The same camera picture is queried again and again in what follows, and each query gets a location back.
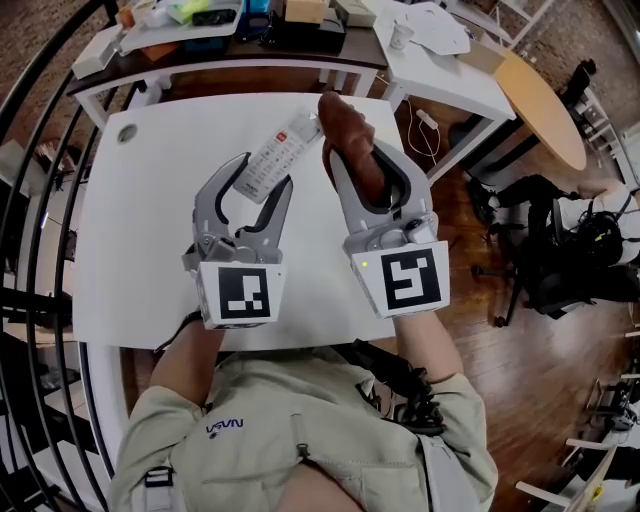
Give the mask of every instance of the white remote control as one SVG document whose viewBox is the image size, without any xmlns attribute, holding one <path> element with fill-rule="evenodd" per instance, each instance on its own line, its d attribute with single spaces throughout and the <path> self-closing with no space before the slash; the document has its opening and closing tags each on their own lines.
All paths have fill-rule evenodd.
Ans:
<svg viewBox="0 0 640 512">
<path fill-rule="evenodd" d="M 305 108 L 296 110 L 286 126 L 253 154 L 233 188 L 254 203 L 262 203 L 322 135 L 315 114 Z"/>
</svg>

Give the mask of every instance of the beige shirt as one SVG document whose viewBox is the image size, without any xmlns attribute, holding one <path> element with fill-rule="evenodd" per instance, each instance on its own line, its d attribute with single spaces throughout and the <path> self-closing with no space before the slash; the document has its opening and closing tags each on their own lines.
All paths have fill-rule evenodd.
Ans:
<svg viewBox="0 0 640 512">
<path fill-rule="evenodd" d="M 437 472 L 442 454 L 431 458 L 416 436 L 361 398 L 355 385 L 370 390 L 370 372 L 328 348 L 237 356 L 216 370 L 208 414 L 165 388 L 140 397 L 120 447 L 112 511 L 132 510 L 133 488 L 167 458 L 189 511 L 274 510 L 302 460 L 300 444 L 365 510 L 430 510 L 425 459 Z M 484 404 L 462 375 L 434 392 L 446 453 L 451 448 L 460 461 L 459 474 L 441 462 L 444 480 L 468 487 L 477 500 L 469 510 L 488 510 L 498 474 L 486 449 Z"/>
</svg>

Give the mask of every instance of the cable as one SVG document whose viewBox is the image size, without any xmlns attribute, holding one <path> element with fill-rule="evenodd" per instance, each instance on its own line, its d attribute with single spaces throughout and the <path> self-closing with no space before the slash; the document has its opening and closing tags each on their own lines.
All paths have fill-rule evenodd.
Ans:
<svg viewBox="0 0 640 512">
<path fill-rule="evenodd" d="M 381 76 L 376 75 L 376 78 L 378 80 L 380 80 L 383 84 L 389 85 L 389 82 L 387 82 Z M 429 148 L 430 153 L 425 153 L 423 151 L 420 151 L 419 149 L 416 149 L 416 147 L 411 143 L 411 127 L 413 126 L 413 111 L 411 110 L 412 105 L 411 105 L 411 102 L 408 99 L 405 99 L 404 101 L 406 101 L 409 104 L 409 129 L 407 131 L 407 142 L 409 142 L 409 146 L 416 153 L 419 153 L 419 154 L 424 155 L 424 156 L 431 157 L 431 159 L 433 160 L 433 165 L 436 165 L 437 162 L 436 162 L 435 156 L 438 154 L 438 151 L 440 151 L 440 130 L 438 128 L 436 128 L 436 132 L 438 134 L 438 145 L 437 145 L 436 150 L 434 152 L 433 149 L 431 149 L 431 144 L 429 144 L 429 140 L 427 139 L 426 134 L 422 131 L 422 123 L 424 123 L 424 121 L 421 119 L 420 122 L 418 123 L 418 129 L 420 130 L 420 133 L 422 134 L 422 137 L 424 138 L 424 141 L 427 143 L 427 146 Z"/>
<path fill-rule="evenodd" d="M 184 329 L 191 322 L 195 322 L 197 320 L 202 320 L 202 313 L 200 312 L 199 309 L 185 316 L 182 322 L 180 323 L 180 325 L 178 326 L 178 330 L 175 332 L 175 334 L 171 336 L 171 338 L 169 338 L 167 341 L 165 341 L 162 345 L 160 345 L 157 349 L 155 349 L 153 353 L 158 354 L 162 352 L 163 349 L 165 349 L 166 347 L 168 347 L 173 343 L 173 340 L 175 340 L 178 337 L 178 334 L 182 332 L 182 329 Z"/>
</svg>

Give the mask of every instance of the black backpack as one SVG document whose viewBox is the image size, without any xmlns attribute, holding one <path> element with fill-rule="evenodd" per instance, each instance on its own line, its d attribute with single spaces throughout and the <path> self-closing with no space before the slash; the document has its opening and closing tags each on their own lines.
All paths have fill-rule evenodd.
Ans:
<svg viewBox="0 0 640 512">
<path fill-rule="evenodd" d="M 640 238 L 623 238 L 618 225 L 630 202 L 631 194 L 617 213 L 593 213 L 593 200 L 589 203 L 570 239 L 574 264 L 593 269 L 610 267 L 620 261 L 623 242 L 640 242 Z"/>
</svg>

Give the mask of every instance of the office chair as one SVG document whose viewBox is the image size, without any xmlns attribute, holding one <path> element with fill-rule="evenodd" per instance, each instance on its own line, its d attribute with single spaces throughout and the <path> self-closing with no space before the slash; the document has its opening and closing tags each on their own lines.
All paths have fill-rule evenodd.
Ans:
<svg viewBox="0 0 640 512">
<path fill-rule="evenodd" d="M 560 205 L 553 201 L 551 223 L 541 241 L 526 237 L 518 246 L 512 233 L 523 230 L 521 224 L 493 224 L 488 235 L 497 235 L 503 257 L 510 267 L 488 271 L 474 265 L 473 276 L 496 276 L 513 279 L 513 291 L 506 318 L 496 316 L 494 325 L 509 325 L 523 289 L 529 295 L 526 307 L 558 319 L 580 303 L 593 305 L 593 299 L 614 302 L 640 300 L 640 280 L 637 269 L 629 265 L 589 269 L 576 265 L 579 258 L 572 252 L 570 233 L 562 225 Z"/>
</svg>

